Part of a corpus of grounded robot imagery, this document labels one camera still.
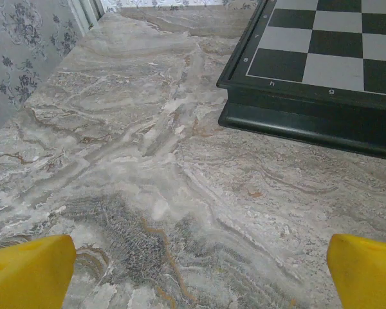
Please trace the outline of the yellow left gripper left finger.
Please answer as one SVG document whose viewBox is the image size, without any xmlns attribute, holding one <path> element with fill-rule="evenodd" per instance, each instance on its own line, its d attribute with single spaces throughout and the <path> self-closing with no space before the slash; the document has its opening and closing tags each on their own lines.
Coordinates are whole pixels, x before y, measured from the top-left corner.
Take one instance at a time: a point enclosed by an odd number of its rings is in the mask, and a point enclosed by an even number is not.
<svg viewBox="0 0 386 309">
<path fill-rule="evenodd" d="M 0 308 L 61 308 L 75 259 L 69 235 L 0 248 Z"/>
</svg>

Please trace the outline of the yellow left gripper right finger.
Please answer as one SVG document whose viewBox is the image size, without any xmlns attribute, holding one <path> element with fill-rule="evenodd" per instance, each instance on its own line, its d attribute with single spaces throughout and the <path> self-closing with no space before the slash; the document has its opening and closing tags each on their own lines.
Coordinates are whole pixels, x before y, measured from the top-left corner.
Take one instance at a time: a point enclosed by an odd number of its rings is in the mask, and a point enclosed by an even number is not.
<svg viewBox="0 0 386 309">
<path fill-rule="evenodd" d="M 343 308 L 386 308 L 386 243 L 334 234 L 327 265 Z"/>
</svg>

